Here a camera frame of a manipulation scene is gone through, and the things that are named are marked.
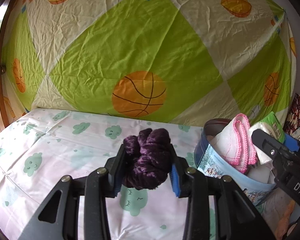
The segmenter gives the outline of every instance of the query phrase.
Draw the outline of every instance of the white towel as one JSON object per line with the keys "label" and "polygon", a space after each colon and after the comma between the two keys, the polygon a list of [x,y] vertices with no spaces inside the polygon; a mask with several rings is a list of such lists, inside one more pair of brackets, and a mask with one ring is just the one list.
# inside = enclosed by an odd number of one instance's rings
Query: white towel
{"label": "white towel", "polygon": [[248,135],[249,120],[244,114],[238,114],[210,141],[211,146],[226,162],[241,173],[248,165],[256,164],[256,150]]}

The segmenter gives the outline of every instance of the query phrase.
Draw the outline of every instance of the patterned fabric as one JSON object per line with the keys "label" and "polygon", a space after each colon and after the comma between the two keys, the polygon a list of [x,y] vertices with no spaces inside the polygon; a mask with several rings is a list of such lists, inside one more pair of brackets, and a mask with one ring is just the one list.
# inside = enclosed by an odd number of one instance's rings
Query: patterned fabric
{"label": "patterned fabric", "polygon": [[297,93],[293,99],[283,130],[285,133],[300,140],[300,95]]}
{"label": "patterned fabric", "polygon": [[284,122],[295,55],[272,0],[17,0],[3,92],[10,121],[43,107],[194,126],[273,111]]}
{"label": "patterned fabric", "polygon": [[[0,133],[3,233],[17,240],[63,175],[79,178],[103,167],[116,156],[125,137],[146,128],[165,128],[177,155],[194,165],[201,127],[40,108],[12,123]],[[111,238],[181,240],[187,203],[187,198],[175,196],[169,176],[155,190],[122,187],[116,198],[106,199]],[[83,209],[79,209],[78,239],[83,238]]]}
{"label": "patterned fabric", "polygon": [[258,161],[255,147],[248,134],[249,120],[244,114],[238,114],[210,141],[215,151],[232,167],[245,173],[248,165]]}

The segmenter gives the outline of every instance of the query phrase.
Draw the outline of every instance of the purple fuzzy fabric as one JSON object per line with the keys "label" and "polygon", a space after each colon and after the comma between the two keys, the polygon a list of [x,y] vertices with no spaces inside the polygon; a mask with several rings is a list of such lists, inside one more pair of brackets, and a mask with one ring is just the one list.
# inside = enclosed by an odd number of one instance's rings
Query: purple fuzzy fabric
{"label": "purple fuzzy fabric", "polygon": [[127,173],[126,187],[155,189],[167,179],[171,171],[170,137],[167,130],[151,128],[137,136],[124,139]]}

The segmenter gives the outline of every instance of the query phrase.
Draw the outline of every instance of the cylindrical bin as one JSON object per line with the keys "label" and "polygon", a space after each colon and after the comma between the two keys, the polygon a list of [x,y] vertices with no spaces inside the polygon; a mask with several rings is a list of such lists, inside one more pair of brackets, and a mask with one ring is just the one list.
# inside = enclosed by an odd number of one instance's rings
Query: cylindrical bin
{"label": "cylindrical bin", "polygon": [[216,136],[220,133],[230,121],[230,119],[218,118],[206,122],[194,150],[194,160],[198,170],[206,176],[215,178],[221,178],[223,175],[231,176],[256,206],[266,198],[276,184],[262,183],[237,171],[213,149],[207,139],[207,136]]}

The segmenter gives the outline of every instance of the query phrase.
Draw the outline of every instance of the white bedsheet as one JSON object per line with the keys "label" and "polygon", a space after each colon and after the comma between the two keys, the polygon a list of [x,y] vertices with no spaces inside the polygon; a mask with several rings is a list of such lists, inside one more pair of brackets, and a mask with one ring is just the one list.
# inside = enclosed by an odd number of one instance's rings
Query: white bedsheet
{"label": "white bedsheet", "polygon": [[[117,154],[126,136],[138,135],[149,127],[167,129],[177,155],[194,165],[193,152],[201,127],[55,109],[35,109],[12,123],[0,133],[3,233],[9,240],[18,239],[63,175],[87,176]],[[155,190],[130,194],[122,189],[118,197],[107,199],[106,204],[112,239],[182,239],[187,199],[175,197],[169,178]],[[83,239],[82,208],[79,239]]]}

